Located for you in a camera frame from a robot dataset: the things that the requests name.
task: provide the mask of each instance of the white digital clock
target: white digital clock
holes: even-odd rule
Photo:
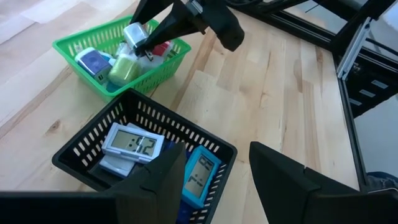
[[[102,145],[105,154],[146,164],[162,149],[164,136],[113,123]]]

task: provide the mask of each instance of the black basket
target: black basket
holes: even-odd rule
[[[194,211],[190,219],[190,223],[210,223],[238,153],[236,148],[134,90],[115,97],[53,156],[52,163],[97,191],[121,181],[98,167],[104,156],[101,146],[113,122],[133,123],[169,141],[185,142],[189,151],[203,145],[222,161],[209,188],[215,190],[208,191],[205,207]]]

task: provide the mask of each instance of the plastic basket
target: plastic basket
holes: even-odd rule
[[[101,146],[113,122],[133,123],[163,134],[169,141],[185,142],[189,151],[205,146],[222,161],[209,186],[215,192],[208,191],[205,207],[195,211],[190,220],[210,223],[235,161],[236,148],[137,91],[128,90],[114,98],[53,156],[53,164],[97,191],[122,181],[98,167],[104,156]]]
[[[105,87],[96,82],[75,62],[75,46],[79,45],[83,49],[94,47],[97,50],[114,55],[120,41],[124,40],[123,29],[129,24],[131,17],[132,16],[126,16],[92,29],[64,37],[53,43],[53,47],[67,60],[75,73],[106,101],[110,101],[113,97],[128,88],[133,88],[141,93],[146,93],[155,88],[158,84],[174,75],[185,54],[191,50],[191,47],[187,43],[180,39],[175,39],[173,40],[174,47],[171,53],[161,66],[141,75],[139,78],[115,92],[111,93],[107,91]],[[158,25],[159,23],[155,20],[149,21],[146,25],[147,31],[151,33]]]

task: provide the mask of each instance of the metal bracket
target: metal bracket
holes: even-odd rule
[[[361,51],[362,45],[371,28],[372,18],[368,17],[366,20],[358,27],[353,39],[349,43],[349,46],[341,59],[341,62],[337,68],[337,77],[346,80],[349,71],[354,65],[355,59]]]

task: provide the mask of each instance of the black metal frame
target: black metal frame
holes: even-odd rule
[[[258,0],[225,0],[229,7],[232,7],[240,12],[243,12],[251,17],[254,17],[262,22],[268,23],[276,28],[284,30],[292,35],[295,35],[303,40],[309,41],[317,46],[327,49],[333,53],[333,58],[338,64],[349,45],[349,42],[354,36],[358,26],[367,17],[378,19],[379,16],[388,9],[395,0],[368,0],[362,7],[352,7],[347,5],[344,0],[314,0],[319,5],[328,9],[329,11],[347,20],[347,24],[334,34],[326,29],[316,26],[306,20],[303,20],[295,15],[283,11],[288,7],[303,3],[303,0],[281,0],[274,1],[274,3],[259,2]],[[234,4],[234,1],[246,1],[245,4]],[[372,40],[372,43],[384,48],[382,44]],[[362,107],[355,107],[351,109],[349,101],[347,83],[339,80],[341,91],[341,98],[345,110],[346,122],[351,141],[351,147],[354,155],[354,162],[358,175],[358,182],[361,191],[368,191],[368,181],[366,178],[366,170],[362,160],[361,150],[356,136],[356,129],[354,118],[363,114],[367,110],[377,106],[379,103],[391,97],[395,92],[398,92],[398,62],[387,58],[373,50],[362,47],[354,65],[354,69],[350,71],[353,73],[371,73],[372,76],[377,74],[386,80],[393,90],[385,91],[381,96],[369,101],[368,104]]]

